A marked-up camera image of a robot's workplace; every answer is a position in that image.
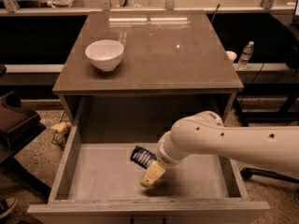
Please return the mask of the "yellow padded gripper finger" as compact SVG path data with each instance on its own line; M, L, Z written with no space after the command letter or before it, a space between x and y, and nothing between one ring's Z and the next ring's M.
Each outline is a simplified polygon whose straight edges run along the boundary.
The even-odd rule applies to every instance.
M164 165L159 161L153 161L142 177L140 185L144 188L152 187L155 182L164 175L165 171L166 168Z

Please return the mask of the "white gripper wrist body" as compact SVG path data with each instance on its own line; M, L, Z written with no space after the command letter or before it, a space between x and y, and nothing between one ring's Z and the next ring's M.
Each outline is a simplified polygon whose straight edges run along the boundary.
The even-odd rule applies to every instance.
M175 147L171 133L165 133L157 143L156 157L165 167L171 167L182 162L189 154Z

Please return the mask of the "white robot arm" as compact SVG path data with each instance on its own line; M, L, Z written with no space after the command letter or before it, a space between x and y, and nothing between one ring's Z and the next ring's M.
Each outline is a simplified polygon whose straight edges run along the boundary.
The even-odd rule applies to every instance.
M267 176L296 183L290 176L299 171L299 127L226 127L212 111L179 119L157 144L157 159L151 161L141 185L153 186L168 166L192 154L213 154L252 164L242 176Z

